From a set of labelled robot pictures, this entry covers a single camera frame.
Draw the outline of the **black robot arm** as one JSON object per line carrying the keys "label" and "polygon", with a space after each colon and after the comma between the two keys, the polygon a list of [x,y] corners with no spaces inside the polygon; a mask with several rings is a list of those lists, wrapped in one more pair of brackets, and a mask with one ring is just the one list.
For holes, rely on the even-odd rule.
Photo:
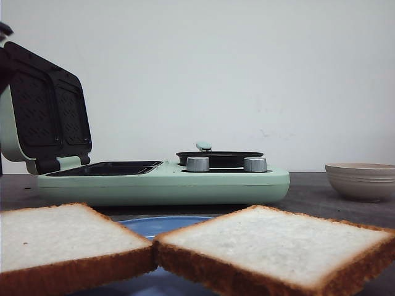
{"label": "black robot arm", "polygon": [[[11,27],[1,22],[1,42],[5,41],[6,38],[13,34]],[[14,71],[9,62],[9,56],[5,49],[1,47],[1,94],[8,87],[12,80]]]}

